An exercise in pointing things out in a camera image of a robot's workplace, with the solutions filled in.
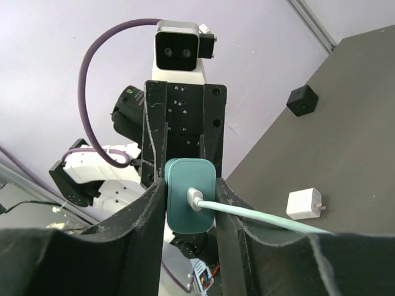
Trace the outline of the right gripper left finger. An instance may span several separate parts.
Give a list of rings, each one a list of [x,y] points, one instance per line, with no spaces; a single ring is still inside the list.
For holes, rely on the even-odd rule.
[[[1,231],[2,295],[157,295],[166,182],[73,236],[57,229]]]

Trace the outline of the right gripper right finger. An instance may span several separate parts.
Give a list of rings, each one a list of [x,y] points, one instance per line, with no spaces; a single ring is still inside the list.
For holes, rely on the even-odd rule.
[[[221,213],[217,217],[224,295],[393,295],[394,183],[347,191],[367,207],[340,219],[341,232],[299,234]]]

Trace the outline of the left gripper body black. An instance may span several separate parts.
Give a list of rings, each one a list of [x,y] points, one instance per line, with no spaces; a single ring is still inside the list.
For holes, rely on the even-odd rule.
[[[141,185],[162,177],[173,158],[207,159],[221,177],[227,87],[149,80],[144,94]]]

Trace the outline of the teal charger plug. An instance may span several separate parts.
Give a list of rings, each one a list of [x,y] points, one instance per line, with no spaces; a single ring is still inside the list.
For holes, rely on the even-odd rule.
[[[197,206],[198,200],[214,201],[217,173],[202,158],[173,158],[166,163],[167,223],[178,234],[208,231],[215,218],[213,210]]]

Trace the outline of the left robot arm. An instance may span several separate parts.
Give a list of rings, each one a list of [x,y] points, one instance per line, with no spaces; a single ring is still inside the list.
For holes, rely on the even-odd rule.
[[[112,121],[130,142],[103,147],[121,166],[80,139],[50,169],[69,202],[112,211],[83,233],[94,258],[159,267],[166,228],[183,252],[193,250],[190,237],[211,241],[215,212],[197,206],[196,199],[216,199],[227,94],[222,84],[127,86]]]

